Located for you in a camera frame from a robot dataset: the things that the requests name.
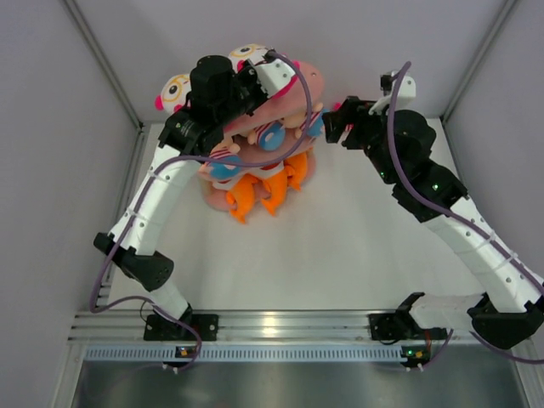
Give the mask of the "boy doll black hair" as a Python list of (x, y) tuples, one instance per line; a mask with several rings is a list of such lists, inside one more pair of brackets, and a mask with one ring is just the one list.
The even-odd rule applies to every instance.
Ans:
[[(310, 115), (309, 127), (306, 131), (306, 135), (311, 138), (316, 138), (321, 135), (324, 124), (322, 116), (327, 113), (328, 109), (324, 107), (321, 102), (316, 103), (312, 107)], [(305, 128), (307, 119), (307, 111), (301, 110), (290, 116), (285, 116), (280, 119), (280, 122), (284, 128), (292, 129), (293, 135), (296, 139), (300, 139), (303, 136), (303, 129)]]

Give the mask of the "white pink doll back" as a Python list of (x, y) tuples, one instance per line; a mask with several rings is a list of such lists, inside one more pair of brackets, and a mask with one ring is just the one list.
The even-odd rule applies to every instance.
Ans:
[[(337, 111), (337, 110), (340, 109), (341, 106), (342, 106), (342, 104), (341, 104), (340, 102), (337, 102), (337, 103), (335, 103), (335, 104), (332, 106), (332, 109), (333, 109), (334, 111)], [(347, 131), (351, 131), (351, 130), (353, 129), (353, 127), (354, 127), (353, 124), (348, 124), (348, 125), (346, 126), (346, 128), (345, 128), (345, 131), (346, 131), (346, 132), (347, 132)]]

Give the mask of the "boy doll striped shirt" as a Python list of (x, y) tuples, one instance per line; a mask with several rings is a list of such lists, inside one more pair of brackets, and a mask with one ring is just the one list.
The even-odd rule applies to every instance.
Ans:
[(280, 122), (260, 125), (246, 136), (250, 145), (256, 145), (265, 151), (277, 150), (283, 143), (286, 130)]

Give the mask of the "orange shrimp plush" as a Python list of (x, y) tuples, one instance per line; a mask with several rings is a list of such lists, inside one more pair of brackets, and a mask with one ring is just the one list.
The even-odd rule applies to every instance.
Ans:
[(240, 224), (246, 223), (246, 216), (264, 197), (264, 185), (261, 178), (251, 174), (243, 175), (226, 193), (230, 205), (229, 214)]
[(279, 170), (274, 175), (262, 179), (263, 187), (269, 193), (269, 197), (262, 198), (261, 204), (272, 216), (275, 216), (277, 209), (285, 201), (289, 188), (301, 190), (309, 171), (308, 155), (303, 152), (288, 157), (277, 167)]

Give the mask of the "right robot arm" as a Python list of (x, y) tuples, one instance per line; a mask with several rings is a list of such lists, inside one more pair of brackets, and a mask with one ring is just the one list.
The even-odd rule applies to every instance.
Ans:
[(470, 331), (502, 350), (531, 337), (543, 324), (543, 280), (484, 221), (467, 188), (430, 157), (436, 132), (413, 110), (388, 114), (348, 97), (323, 116), (326, 140), (363, 150), (392, 195), (435, 233), (484, 288), (467, 296), (412, 293), (393, 313), (376, 320), (375, 339), (416, 338), (423, 331)]

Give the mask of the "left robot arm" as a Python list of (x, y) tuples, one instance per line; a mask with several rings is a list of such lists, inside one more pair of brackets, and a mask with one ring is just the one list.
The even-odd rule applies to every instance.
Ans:
[(162, 228), (200, 166), (221, 162), (212, 150), (223, 142), (226, 127), (252, 115), (295, 74), (275, 51), (266, 52), (259, 63), (244, 61), (239, 71), (225, 56), (201, 58), (187, 83), (167, 86), (173, 112), (160, 133), (151, 168), (119, 221), (94, 238), (106, 264), (114, 264), (144, 289), (143, 300), (163, 318), (162, 328), (173, 339), (190, 334), (191, 307), (171, 280), (173, 261), (156, 250)]

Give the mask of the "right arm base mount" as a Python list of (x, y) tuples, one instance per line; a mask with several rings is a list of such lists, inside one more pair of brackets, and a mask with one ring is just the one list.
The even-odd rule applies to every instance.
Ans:
[(398, 312), (370, 314), (368, 316), (371, 339), (380, 343), (397, 343), (405, 340), (445, 340), (444, 328), (422, 329), (409, 314)]

